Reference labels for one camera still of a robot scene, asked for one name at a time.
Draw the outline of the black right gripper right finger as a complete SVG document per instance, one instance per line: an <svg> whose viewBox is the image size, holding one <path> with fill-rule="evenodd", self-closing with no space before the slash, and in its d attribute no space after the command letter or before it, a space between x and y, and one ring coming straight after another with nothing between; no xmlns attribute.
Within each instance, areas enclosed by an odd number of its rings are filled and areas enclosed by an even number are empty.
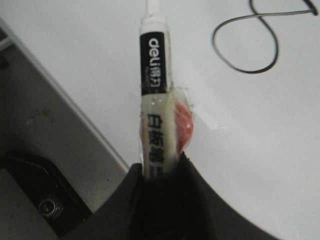
<svg viewBox="0 0 320 240"><path fill-rule="evenodd" d="M182 153L179 161L184 240L276 240L226 203Z"/></svg>

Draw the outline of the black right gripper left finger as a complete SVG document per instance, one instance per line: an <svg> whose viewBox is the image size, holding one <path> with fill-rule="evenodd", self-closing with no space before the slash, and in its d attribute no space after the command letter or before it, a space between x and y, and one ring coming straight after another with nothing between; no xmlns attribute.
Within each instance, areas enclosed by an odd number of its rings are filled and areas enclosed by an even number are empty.
<svg viewBox="0 0 320 240"><path fill-rule="evenodd" d="M137 240L135 221L143 183L142 165L133 164L108 200L63 240Z"/></svg>

